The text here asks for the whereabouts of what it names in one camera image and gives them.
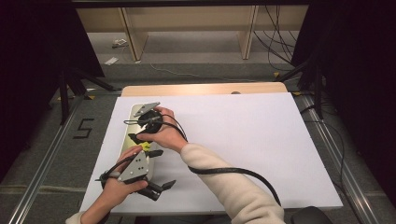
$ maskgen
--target yellow plug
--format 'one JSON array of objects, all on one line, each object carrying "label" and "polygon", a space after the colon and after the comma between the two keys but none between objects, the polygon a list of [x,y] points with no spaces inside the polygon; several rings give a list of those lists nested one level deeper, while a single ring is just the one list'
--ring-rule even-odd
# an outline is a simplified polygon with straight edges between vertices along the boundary
[{"label": "yellow plug", "polygon": [[142,146],[143,151],[149,151],[149,149],[150,149],[150,143],[148,143],[148,142],[141,143],[141,144],[139,144],[139,146]]}]

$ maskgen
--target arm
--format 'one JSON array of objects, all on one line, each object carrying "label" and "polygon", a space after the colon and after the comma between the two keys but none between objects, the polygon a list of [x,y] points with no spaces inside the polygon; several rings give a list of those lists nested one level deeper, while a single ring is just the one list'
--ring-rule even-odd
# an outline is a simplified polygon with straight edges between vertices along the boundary
[{"label": "arm", "polygon": [[[156,107],[163,115],[174,117],[173,111]],[[176,123],[169,117],[163,120]],[[213,151],[195,144],[189,144],[174,128],[163,125],[155,134],[143,133],[137,138],[157,142],[162,147],[173,149],[190,167],[210,169],[231,167]],[[284,223],[283,209],[274,198],[240,174],[199,175],[204,183],[223,204],[233,223]]]},{"label": "arm", "polygon": [[[141,146],[131,147],[121,154],[119,161],[130,157],[141,150]],[[126,168],[126,166],[127,163],[125,162],[116,168],[115,171],[121,172]],[[143,189],[147,185],[148,183],[143,180],[126,185],[115,178],[109,178],[102,193],[91,207],[86,212],[74,214],[66,220],[66,224],[98,223],[111,211],[111,209],[122,203],[129,194]]]}]

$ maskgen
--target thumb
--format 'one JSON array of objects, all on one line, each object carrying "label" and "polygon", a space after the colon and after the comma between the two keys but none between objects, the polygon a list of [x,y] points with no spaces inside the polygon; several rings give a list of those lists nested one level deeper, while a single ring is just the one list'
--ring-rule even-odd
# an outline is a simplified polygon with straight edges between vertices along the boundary
[{"label": "thumb", "polygon": [[154,137],[150,133],[140,133],[136,137],[142,141],[154,141]]}]

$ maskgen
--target metal frame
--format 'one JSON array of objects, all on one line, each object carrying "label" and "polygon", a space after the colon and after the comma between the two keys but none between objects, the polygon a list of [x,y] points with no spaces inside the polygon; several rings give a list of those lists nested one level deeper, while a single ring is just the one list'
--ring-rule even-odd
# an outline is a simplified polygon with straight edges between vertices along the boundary
[{"label": "metal frame", "polygon": [[[311,106],[314,102],[312,98],[304,98],[304,103],[306,106]],[[312,109],[309,110],[309,114],[314,121],[321,121],[318,117],[317,113]],[[341,161],[343,157],[343,153],[341,149],[335,144],[332,135],[329,132],[329,129],[326,125],[320,125],[316,123],[316,127],[318,129],[319,134],[321,135],[323,142],[326,145],[326,148],[329,150],[330,155],[332,156],[332,160],[338,171],[341,170]],[[347,163],[344,161],[343,167],[343,182],[350,193],[350,197],[352,198],[355,208],[358,210],[361,221],[367,224],[379,224],[378,219],[376,218],[373,207],[370,205],[370,202],[364,195],[363,190],[358,184],[358,181],[353,176],[352,172],[349,170]]]},{"label": "metal frame", "polygon": [[15,207],[14,212],[11,215],[10,221],[8,222],[9,224],[23,223],[23,221],[25,220],[35,200],[35,196],[37,195],[40,186],[44,182],[46,175],[52,165],[52,162],[56,154],[58,153],[62,142],[64,141],[64,137],[66,136],[67,131],[69,130],[69,126],[73,121],[74,116],[76,115],[76,111],[83,100],[84,96],[77,96],[73,100],[70,116],[65,121],[65,123],[61,125],[54,139],[52,140],[52,143],[49,146],[49,150],[47,151],[43,161],[40,163],[40,166],[35,172],[35,176],[33,177],[26,191],[23,193],[17,206]]}]

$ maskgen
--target person's right hand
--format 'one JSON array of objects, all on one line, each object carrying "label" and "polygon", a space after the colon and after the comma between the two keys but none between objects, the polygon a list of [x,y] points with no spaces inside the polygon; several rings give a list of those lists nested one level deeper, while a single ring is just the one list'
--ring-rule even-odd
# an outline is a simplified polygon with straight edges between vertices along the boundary
[{"label": "person's right hand", "polygon": [[[177,126],[176,121],[172,119],[175,117],[172,110],[160,106],[156,106],[154,109],[163,115],[163,122],[171,123]],[[178,153],[180,153],[181,149],[188,144],[188,142],[175,128],[166,124],[163,124],[157,133],[141,133],[137,135],[137,138],[142,141],[156,142],[158,145],[173,149]]]}]

